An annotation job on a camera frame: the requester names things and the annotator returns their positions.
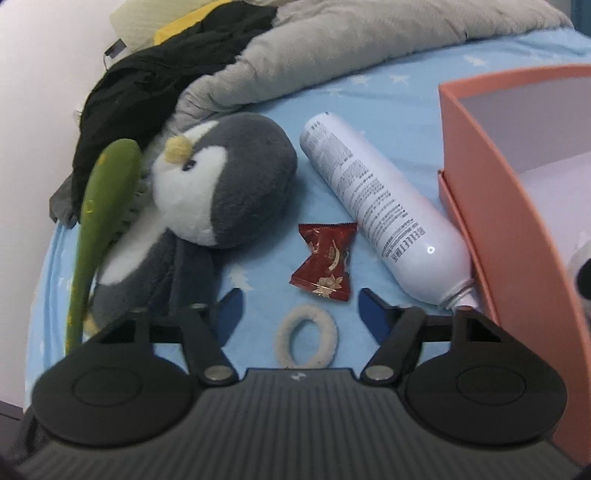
star pattern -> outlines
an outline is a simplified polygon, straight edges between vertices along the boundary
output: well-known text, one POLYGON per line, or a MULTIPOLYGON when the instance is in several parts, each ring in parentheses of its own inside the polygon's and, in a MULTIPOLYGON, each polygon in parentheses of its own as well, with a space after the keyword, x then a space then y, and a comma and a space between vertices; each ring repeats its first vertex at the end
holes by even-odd
POLYGON ((392 83, 394 85, 396 85, 398 83, 402 83, 402 84, 408 86, 408 78, 409 78, 409 75, 390 75, 390 80, 392 80, 392 83))
POLYGON ((330 87, 327 88, 326 91, 329 93, 331 97, 340 97, 340 93, 343 91, 342 88, 330 87))
POLYGON ((464 60, 466 60, 468 63, 471 63, 472 66, 475 67, 487 67, 488 66, 488 62, 486 60, 482 60, 479 57, 473 57, 472 55, 464 55, 464 60))
POLYGON ((228 277, 230 277, 234 287, 239 288, 244 292, 254 290, 254 288, 252 288, 248 283, 246 270, 243 266, 239 264, 233 264, 233 266, 230 268, 230 272, 228 273, 228 277))
POLYGON ((371 77, 369 75, 353 75, 353 76, 349 77, 349 81, 353 85, 364 85, 367 87, 370 78, 371 77))

penguin beak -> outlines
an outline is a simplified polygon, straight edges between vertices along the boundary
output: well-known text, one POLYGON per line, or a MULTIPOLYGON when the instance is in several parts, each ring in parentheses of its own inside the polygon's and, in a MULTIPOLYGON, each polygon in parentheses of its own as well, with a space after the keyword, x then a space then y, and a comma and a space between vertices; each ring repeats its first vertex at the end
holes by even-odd
POLYGON ((164 147, 164 159, 172 165, 183 165, 193 154, 193 143, 184 135, 169 138, 164 147))

blue curtain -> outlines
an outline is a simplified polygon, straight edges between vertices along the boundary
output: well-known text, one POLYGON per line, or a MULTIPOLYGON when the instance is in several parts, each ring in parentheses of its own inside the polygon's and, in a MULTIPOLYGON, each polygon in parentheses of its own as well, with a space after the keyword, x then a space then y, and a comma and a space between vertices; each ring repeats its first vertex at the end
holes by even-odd
POLYGON ((571 15, 574 27, 591 37, 591 0, 573 0, 571 15))

penguin plush toy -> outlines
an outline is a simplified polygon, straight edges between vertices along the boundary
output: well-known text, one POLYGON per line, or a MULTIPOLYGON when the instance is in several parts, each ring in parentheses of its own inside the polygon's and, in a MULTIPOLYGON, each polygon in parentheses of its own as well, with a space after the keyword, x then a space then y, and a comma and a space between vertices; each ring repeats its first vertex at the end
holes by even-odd
POLYGON ((88 335, 133 309, 168 315, 213 305, 212 249, 253 241, 280 215, 297 155, 272 120, 237 113, 170 138, 151 166, 137 220, 96 276, 88 335))

orange box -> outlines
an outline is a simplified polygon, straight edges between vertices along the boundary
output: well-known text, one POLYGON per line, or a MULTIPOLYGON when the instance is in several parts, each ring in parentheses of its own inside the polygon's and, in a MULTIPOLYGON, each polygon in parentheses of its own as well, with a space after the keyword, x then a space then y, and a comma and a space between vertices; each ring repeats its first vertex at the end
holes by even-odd
POLYGON ((566 265, 591 235, 591 65, 486 74, 439 94, 440 198, 468 242, 484 309, 563 377, 553 440, 587 464, 591 336, 566 265))

